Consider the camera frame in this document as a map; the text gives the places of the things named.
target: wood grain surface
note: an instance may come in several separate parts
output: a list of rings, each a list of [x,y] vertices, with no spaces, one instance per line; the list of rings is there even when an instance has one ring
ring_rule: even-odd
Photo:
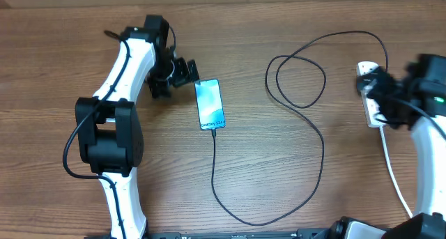
[[[315,131],[266,93],[272,57],[353,29],[383,39],[397,77],[418,53],[446,55],[441,0],[0,10],[0,238],[108,233],[100,183],[69,177],[62,150],[75,127],[77,98],[93,95],[116,59],[118,43],[102,31],[141,26],[146,14],[171,23],[178,53],[197,61],[202,79],[220,80],[227,124],[217,132],[215,188],[249,222],[269,221],[306,199],[321,163]],[[199,129],[193,86],[174,90],[169,100],[151,100],[145,86],[137,106],[145,140],[138,183],[151,232],[294,231],[329,226],[342,215],[383,226],[406,219],[379,131],[367,127],[355,92],[356,63],[384,64],[380,45],[369,36],[335,36],[301,55],[320,63],[328,77],[321,99],[302,110],[325,138],[313,199],[269,226],[235,221],[210,189],[212,137]],[[279,81],[290,99],[304,104],[317,96],[323,78],[314,66],[290,61]],[[414,209],[417,158],[409,132],[386,129],[386,135],[395,176]],[[77,141],[69,164],[90,173]]]
[[[8,5],[8,3],[6,3],[5,0],[0,0],[0,9],[4,8],[10,8],[10,6]]]

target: black cable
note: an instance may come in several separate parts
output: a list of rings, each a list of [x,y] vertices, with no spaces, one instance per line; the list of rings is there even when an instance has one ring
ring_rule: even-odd
[[[378,40],[378,42],[381,44],[381,47],[383,47],[383,51],[384,51],[384,55],[385,55],[385,71],[387,72],[388,68],[389,68],[389,57],[387,55],[387,50],[385,49],[384,43],[381,41],[381,39],[374,35],[373,33],[370,33],[368,31],[344,31],[344,32],[339,32],[339,33],[330,33],[324,36],[321,36],[319,38],[316,38],[312,41],[310,41],[309,43],[307,43],[306,45],[304,45],[303,47],[299,48],[297,51],[295,51],[294,53],[292,53],[291,55],[279,55],[274,57],[270,63],[268,64],[268,67],[266,68],[266,72],[265,72],[265,87],[266,90],[268,92],[268,94],[271,96],[271,98],[273,98],[273,100],[275,100],[276,102],[278,102],[279,104],[281,104],[282,106],[286,107],[287,109],[290,109],[291,111],[294,111],[296,114],[298,114],[300,117],[302,117],[313,129],[314,131],[318,134],[318,136],[321,138],[321,143],[322,143],[322,154],[321,154],[321,168],[319,169],[319,175],[318,175],[318,180],[316,182],[316,186],[314,187],[313,192],[308,196],[308,198],[306,198],[299,206],[297,206],[296,208],[294,208],[293,210],[287,212],[286,214],[275,218],[269,222],[264,222],[264,223],[260,223],[260,224],[255,224],[255,223],[251,223],[251,222],[246,222],[240,218],[238,218],[236,215],[234,215],[231,211],[229,211],[224,205],[223,203],[218,199],[217,193],[215,192],[215,188],[214,188],[214,171],[215,171],[215,154],[216,154],[216,148],[215,148],[215,137],[217,136],[217,133],[215,130],[212,130],[212,136],[213,136],[213,141],[214,141],[214,158],[213,158],[213,164],[212,164],[212,176],[210,179],[210,186],[212,187],[212,191],[214,194],[215,199],[217,200],[218,204],[220,204],[220,206],[224,209],[224,211],[226,211],[230,216],[232,216],[234,219],[238,220],[239,222],[246,224],[246,225],[250,225],[250,226],[265,226],[268,224],[272,224],[273,222],[279,221],[280,219],[283,219],[289,215],[291,215],[292,213],[294,213],[295,211],[299,210],[301,207],[303,207],[305,204],[307,204],[307,202],[314,196],[314,194],[316,193],[316,190],[318,189],[319,183],[321,181],[321,177],[322,177],[322,170],[323,170],[323,160],[324,160],[324,151],[325,151],[325,143],[324,143],[324,139],[323,139],[323,135],[321,134],[321,132],[319,131],[319,129],[302,113],[300,113],[298,110],[288,106],[287,104],[283,103],[282,101],[278,100],[270,91],[270,88],[268,86],[268,71],[270,69],[270,66],[272,64],[272,62],[274,62],[276,59],[278,58],[285,58],[284,61],[282,61],[282,63],[280,63],[279,67],[277,68],[277,72],[276,72],[276,85],[277,85],[277,89],[279,89],[280,94],[282,95],[282,97],[292,106],[298,108],[298,109],[305,109],[308,107],[311,107],[312,105],[314,105],[319,98],[322,96],[322,93],[325,89],[325,85],[327,83],[327,76],[325,74],[325,71],[322,69],[322,67],[317,64],[315,61],[312,61],[310,59],[304,58],[304,57],[299,57],[296,56],[297,53],[301,52],[302,50],[304,50],[305,48],[307,48],[308,46],[310,46],[311,44],[313,44],[314,42],[316,42],[317,40],[320,40],[321,38],[325,38],[328,36],[335,36],[335,35],[341,35],[341,34],[347,34],[347,33],[364,33],[364,34],[368,34],[370,36],[373,36],[375,39]],[[303,61],[307,61],[310,62],[311,64],[315,65],[316,67],[319,68],[319,70],[321,70],[322,75],[323,75],[323,86],[321,89],[321,92],[319,93],[319,95],[316,97],[316,99],[305,106],[299,106],[297,104],[295,104],[294,102],[291,102],[285,95],[284,92],[282,91],[282,89],[280,88],[279,85],[279,71],[280,68],[290,59],[300,59]]]
[[[379,115],[379,114],[382,114],[382,113],[381,112],[375,113],[374,114],[374,118],[375,118],[375,120],[377,120],[379,122],[382,122],[384,124],[388,124],[388,125],[405,125],[405,124],[407,124],[407,123],[405,123],[403,121],[390,121],[390,120],[386,121],[386,120],[383,120],[383,119],[380,119],[380,118],[376,118],[376,116]]]
[[[172,32],[172,36],[174,37],[174,51],[176,50],[176,36],[175,36],[175,31],[174,28],[172,28],[171,25],[169,25],[170,31]]]
[[[127,50],[127,54],[125,55],[124,64],[123,64],[123,67],[121,68],[121,71],[119,72],[118,76],[116,77],[114,83],[110,86],[110,90],[107,92],[107,94],[96,104],[96,106],[93,108],[93,110],[91,110],[82,119],[82,121],[77,125],[77,127],[72,131],[70,138],[68,138],[67,144],[65,145],[65,148],[63,149],[63,157],[62,157],[63,158],[63,168],[67,171],[67,173],[70,176],[72,176],[74,178],[105,180],[110,184],[110,188],[113,190],[113,195],[114,195],[114,200],[115,200],[115,205],[116,205],[116,214],[118,215],[118,223],[119,223],[119,226],[121,227],[123,239],[126,239],[124,224],[123,224],[123,220],[121,217],[121,211],[119,209],[118,192],[116,191],[115,183],[113,183],[112,180],[110,180],[109,178],[107,178],[105,176],[83,176],[83,175],[76,174],[73,171],[71,171],[71,169],[68,167],[68,162],[67,162],[68,151],[70,150],[71,143],[75,139],[76,134],[79,132],[80,127],[85,123],[86,119],[88,119],[92,114],[94,114],[96,112],[96,110],[98,110],[99,106],[101,104],[103,104],[107,100],[107,98],[114,92],[114,89],[116,88],[116,85],[119,83],[119,79],[123,76],[125,68],[127,67],[128,61],[130,59],[130,48],[127,44],[127,41],[125,41],[119,35],[111,32],[111,31],[104,31],[104,33],[105,33],[105,35],[107,35],[111,38],[115,38],[115,39],[119,40],[120,42],[124,43],[125,48]]]
[[[441,129],[441,127],[432,119],[432,117],[430,117],[430,115],[428,115],[425,111],[423,111],[423,109],[420,109],[419,107],[413,105],[410,102],[407,102],[405,100],[400,100],[397,98],[392,98],[392,97],[388,97],[389,100],[393,101],[393,102],[397,102],[399,104],[403,104],[407,107],[410,107],[412,110],[416,111],[418,114],[421,114],[423,117],[427,118],[433,125],[433,127],[435,129],[437,129],[437,131],[440,133],[441,137],[446,141],[446,133],[445,131],[443,131],[443,129]]]

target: blue phone screen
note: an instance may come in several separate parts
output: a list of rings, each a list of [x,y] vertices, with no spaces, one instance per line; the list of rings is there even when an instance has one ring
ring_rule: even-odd
[[[224,128],[226,123],[218,80],[210,79],[196,82],[195,93],[197,94],[200,128],[202,130]]]

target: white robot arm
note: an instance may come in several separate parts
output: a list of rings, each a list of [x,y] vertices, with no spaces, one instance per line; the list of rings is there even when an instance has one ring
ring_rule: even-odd
[[[170,86],[179,87],[199,79],[193,60],[186,63],[183,58],[177,59],[175,47],[165,47],[168,30],[169,24],[161,16],[147,15],[144,27],[129,26],[121,36],[113,36],[121,40],[114,67],[92,98],[80,98],[76,104],[81,158],[90,164],[93,173],[114,183],[111,186],[107,179],[100,179],[111,216],[111,233],[106,238],[148,238],[148,223],[137,186],[144,140],[135,104],[143,83],[147,82],[152,97],[158,98],[169,97]],[[109,93],[117,78],[114,91]],[[95,107],[95,114],[90,114]],[[98,129],[97,124],[105,122],[115,123],[116,130]]]
[[[123,76],[116,85],[116,90],[107,98],[110,102],[118,102],[126,99],[129,102],[137,101],[143,82],[148,76],[148,72],[155,65],[155,48],[153,43],[148,43],[144,39],[129,38],[127,44],[130,48],[131,57],[125,68]],[[110,86],[118,77],[123,67],[127,51],[124,43],[121,43],[118,58],[111,69],[108,78],[104,84],[97,90],[93,97],[101,100],[109,91]],[[107,122],[114,122],[114,118],[108,118]],[[141,209],[139,202],[137,168],[133,167],[128,176],[124,177],[121,173],[104,172],[103,176],[108,177],[115,183],[118,194],[119,209],[123,220],[123,226],[127,238],[143,238],[146,233],[147,219]],[[119,226],[118,215],[113,190],[110,184],[105,180],[100,180],[105,191],[107,203],[111,217],[112,238],[121,239],[123,234]]]
[[[400,82],[381,68],[358,77],[358,89],[376,101],[390,127],[409,126],[418,158],[417,203],[414,217],[389,231],[343,217],[341,238],[445,238],[445,68],[446,57],[421,54]]]

